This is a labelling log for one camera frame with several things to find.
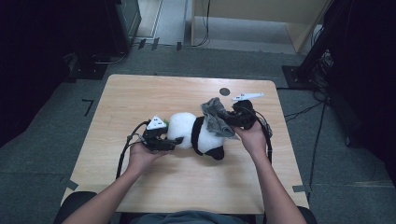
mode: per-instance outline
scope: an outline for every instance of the person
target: person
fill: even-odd
[[[239,127],[233,127],[233,129],[242,139],[243,146],[256,167],[267,223],[306,223],[306,219],[300,211],[301,209],[296,206],[283,188],[266,156],[267,144],[260,123],[256,121],[249,130]],[[110,186],[68,216],[64,223],[108,223],[122,198],[137,178],[152,163],[167,153],[163,151],[151,152],[141,143],[132,145],[129,164],[125,172]],[[180,221],[178,223],[186,221],[196,221],[196,223],[206,223],[205,221],[208,221],[207,223],[245,223],[237,217],[198,211],[184,211],[170,215],[147,215],[147,217],[142,216],[134,220],[133,223],[154,223],[153,220],[161,220],[161,223],[167,223],[167,218],[172,223],[177,223],[178,221]]]

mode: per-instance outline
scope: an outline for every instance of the forearm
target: forearm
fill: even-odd
[[[64,223],[108,223],[125,194],[140,176],[130,171],[82,205]]]
[[[252,159],[260,181],[268,223],[305,223],[302,214],[280,183],[265,154],[252,155]]]

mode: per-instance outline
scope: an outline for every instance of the table surface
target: table surface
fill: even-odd
[[[221,88],[231,94],[222,96]],[[78,156],[71,180],[76,191],[100,192],[117,172],[126,136],[142,121],[158,115],[169,119],[178,112],[202,116],[200,104],[219,97],[232,110],[232,97],[241,92],[263,92],[251,99],[274,132],[273,166],[297,205],[308,207],[304,192],[294,192],[302,180],[288,129],[271,81],[199,77],[112,75],[97,106],[91,127]],[[260,185],[254,164],[241,141],[226,139],[225,157],[215,161],[193,149],[176,148],[160,158],[131,187],[118,212],[177,212],[205,210],[221,214],[262,214]],[[122,171],[128,163],[125,157]],[[73,190],[66,189],[64,199]]]

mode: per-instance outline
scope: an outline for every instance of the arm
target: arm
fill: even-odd
[[[283,188],[266,156],[266,140],[258,121],[249,130],[233,128],[253,159],[262,189],[268,223],[306,223],[294,201]]]
[[[108,223],[139,176],[166,152],[151,153],[141,143],[130,148],[126,171],[110,186],[82,205],[64,223]]]

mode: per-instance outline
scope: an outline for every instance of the gray cloth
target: gray cloth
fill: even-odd
[[[207,120],[207,130],[215,133],[217,137],[235,138],[235,132],[223,119],[228,116],[227,110],[219,97],[212,98],[207,103],[201,104],[201,110]]]
[[[172,214],[147,214],[132,220],[131,224],[245,224],[238,217],[219,215],[203,211],[182,211]]]

